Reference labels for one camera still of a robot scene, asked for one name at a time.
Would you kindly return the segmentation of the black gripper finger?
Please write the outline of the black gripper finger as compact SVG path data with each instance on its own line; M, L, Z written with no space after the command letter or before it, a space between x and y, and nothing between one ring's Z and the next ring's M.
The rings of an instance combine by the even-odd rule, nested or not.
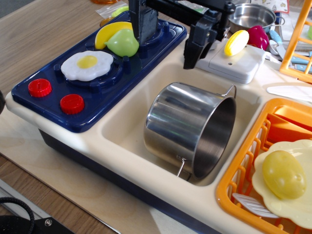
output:
M146 6L130 6L130 20L139 45L145 44L158 26L158 11Z
M184 69L193 69L200 59L204 59L209 52L212 43L198 45L193 41L186 40L184 48Z

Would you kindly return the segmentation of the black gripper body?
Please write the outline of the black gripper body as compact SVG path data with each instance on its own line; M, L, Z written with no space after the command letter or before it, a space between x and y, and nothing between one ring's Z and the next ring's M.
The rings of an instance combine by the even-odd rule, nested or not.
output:
M212 29L216 31L216 37L211 40L222 41L229 31L229 17L235 12L236 6L231 0L191 0L194 3L208 10L200 13L188 6L183 5L178 0L130 0L130 6L146 6L161 12L187 26L196 26L203 19L216 17L216 22L212 23Z

